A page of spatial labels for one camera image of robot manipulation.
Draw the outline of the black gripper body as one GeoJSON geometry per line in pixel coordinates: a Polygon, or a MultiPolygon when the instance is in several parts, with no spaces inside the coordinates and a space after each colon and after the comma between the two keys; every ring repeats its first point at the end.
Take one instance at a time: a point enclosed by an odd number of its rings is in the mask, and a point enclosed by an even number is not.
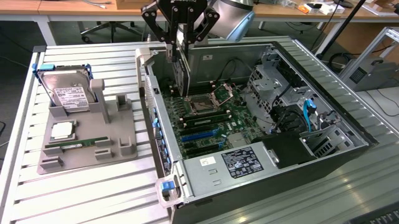
{"type": "Polygon", "coordinates": [[[208,3],[205,0],[159,0],[157,5],[163,10],[176,8],[205,8],[208,3]]]}

